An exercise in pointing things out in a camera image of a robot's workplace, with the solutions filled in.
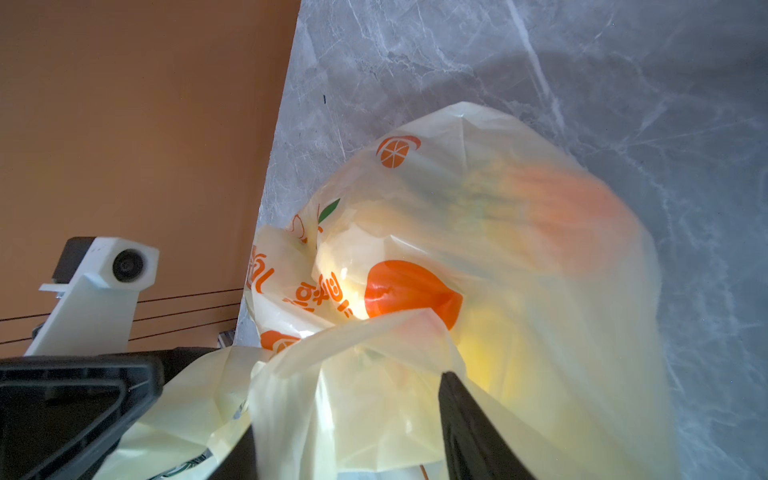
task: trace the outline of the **green leaf graphic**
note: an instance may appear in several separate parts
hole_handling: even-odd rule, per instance
[[[336,209],[336,207],[338,207],[338,206],[339,206],[339,202],[340,202],[340,201],[341,201],[341,199],[340,199],[340,198],[339,198],[339,199],[336,199],[336,201],[335,201],[335,202],[333,202],[332,204],[330,204],[328,207],[325,207],[325,208],[323,208],[323,211],[322,211],[322,212],[320,212],[320,217],[317,219],[317,223],[320,223],[320,222],[322,222],[322,221],[323,221],[323,220],[325,220],[325,219],[326,219],[326,218],[327,218],[327,217],[328,217],[330,214],[332,214],[332,213],[333,213],[333,211]]]

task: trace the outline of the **orange fruit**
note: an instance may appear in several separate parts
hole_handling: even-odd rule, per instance
[[[368,272],[366,312],[385,313],[431,308],[448,329],[453,328],[464,297],[449,289],[434,273],[404,260],[385,260]]]
[[[387,168],[400,166],[406,159],[410,145],[403,140],[390,141],[382,150],[382,165]]]
[[[379,148],[376,149],[376,154],[381,154],[379,159],[382,161],[382,165],[387,168],[395,168],[399,167],[406,159],[411,147],[418,150],[421,146],[422,141],[412,135],[389,137],[385,138],[384,141],[379,144]]]
[[[521,251],[539,268],[547,269],[546,257],[565,273],[601,270],[614,265],[637,237],[634,215],[586,172],[527,166],[507,170],[498,179],[504,201],[488,216],[503,221],[488,222],[487,231],[510,248],[523,246]]]

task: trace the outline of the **printed orange graphic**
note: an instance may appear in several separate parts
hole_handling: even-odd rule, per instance
[[[250,261],[248,262],[248,274],[246,275],[245,287],[250,288],[251,285],[256,284],[256,291],[262,293],[261,286],[266,282],[266,279],[270,278],[275,273],[274,268],[268,269],[266,272],[266,255],[264,253],[256,252],[256,245],[253,245],[250,249]]]
[[[296,338],[295,336],[283,335],[274,330],[267,330],[261,334],[261,348],[279,353],[299,340],[301,339]]]
[[[376,154],[381,154],[380,160],[382,165],[387,168],[399,167],[408,156],[408,152],[411,147],[415,147],[414,150],[418,150],[422,146],[422,141],[411,135],[403,135],[401,137],[389,137],[376,149]]]
[[[304,230],[304,222],[301,220],[299,215],[293,216],[293,220],[290,222],[290,230],[288,230],[288,233],[293,233],[293,235],[301,240],[302,243],[306,243],[306,230]]]
[[[330,205],[328,205],[327,207],[323,208],[322,212],[320,212],[320,205],[319,204],[317,205],[317,223],[318,223],[317,224],[317,231],[319,231],[320,233],[323,232],[323,228],[320,226],[320,223],[322,223],[323,220],[328,218],[328,216],[333,213],[333,211],[336,209],[336,207],[339,206],[339,202],[340,201],[341,201],[341,199],[337,198],[336,200],[331,202]]]
[[[400,310],[431,308],[451,329],[464,297],[423,266],[404,260],[385,260],[368,272],[365,300],[366,312],[371,318]]]
[[[334,272],[331,272],[331,277],[326,279],[323,279],[323,275],[320,275],[317,286],[302,282],[296,288],[296,299],[283,298],[283,302],[296,305],[307,312],[315,311],[314,307],[310,306],[310,301],[314,302],[316,306],[320,306],[323,305],[324,300],[333,300],[338,303],[339,305],[336,309],[343,313],[346,318],[353,315],[352,309],[348,308],[349,301],[344,299],[344,292],[342,292]]]

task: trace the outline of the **camera lens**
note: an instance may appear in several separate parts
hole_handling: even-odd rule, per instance
[[[112,263],[114,278],[120,282],[133,282],[144,271],[144,259],[136,250],[123,250]]]

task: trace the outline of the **orange fruit logo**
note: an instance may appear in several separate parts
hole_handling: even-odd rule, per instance
[[[450,330],[456,324],[464,297],[423,266],[385,260],[368,272],[365,300],[371,318],[400,310],[431,308]]]
[[[299,215],[294,215],[293,220],[290,222],[290,230],[288,233],[293,233],[302,243],[306,243],[306,230],[304,230],[304,222]]]
[[[279,353],[299,340],[300,339],[297,339],[295,336],[284,335],[274,330],[267,330],[261,334],[261,348]]]
[[[418,150],[421,146],[422,141],[411,135],[389,137],[385,138],[379,145],[376,154],[380,155],[379,159],[382,161],[382,165],[387,168],[395,168],[405,161],[411,147],[414,147],[414,150]]]

